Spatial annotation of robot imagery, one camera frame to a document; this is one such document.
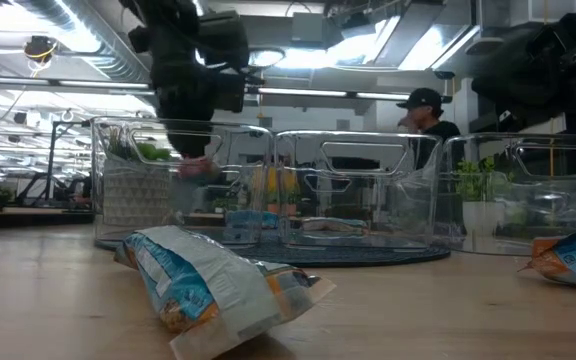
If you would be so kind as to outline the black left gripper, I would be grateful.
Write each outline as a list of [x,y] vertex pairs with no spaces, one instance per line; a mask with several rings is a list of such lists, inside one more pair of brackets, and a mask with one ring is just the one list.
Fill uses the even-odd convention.
[[[214,115],[220,73],[195,66],[154,64],[150,70],[152,88],[158,101],[157,116],[162,119],[210,121]],[[191,126],[190,141],[186,126],[180,122],[166,122],[167,138],[184,158],[205,155],[211,142],[213,126],[210,122],[195,122]]]

